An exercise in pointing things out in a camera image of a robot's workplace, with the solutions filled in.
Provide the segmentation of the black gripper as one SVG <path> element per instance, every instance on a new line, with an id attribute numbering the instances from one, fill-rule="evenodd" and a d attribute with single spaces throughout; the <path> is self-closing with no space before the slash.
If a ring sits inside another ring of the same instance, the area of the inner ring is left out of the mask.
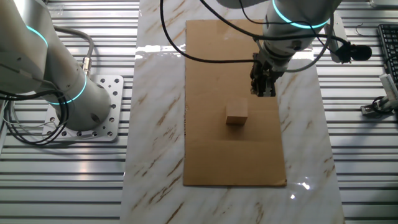
<path id="1" fill-rule="evenodd" d="M 254 63 L 252 66 L 252 70 L 250 72 L 251 78 L 251 93 L 253 95 L 259 94 L 259 79 L 258 77 L 264 75 L 268 77 L 272 77 L 274 79 L 278 79 L 281 77 L 285 72 L 278 72 L 273 70 L 273 66 L 260 54 L 260 53 L 253 53 Z M 275 80 L 267 79 L 265 81 L 265 90 L 264 96 L 265 97 L 275 97 Z"/>

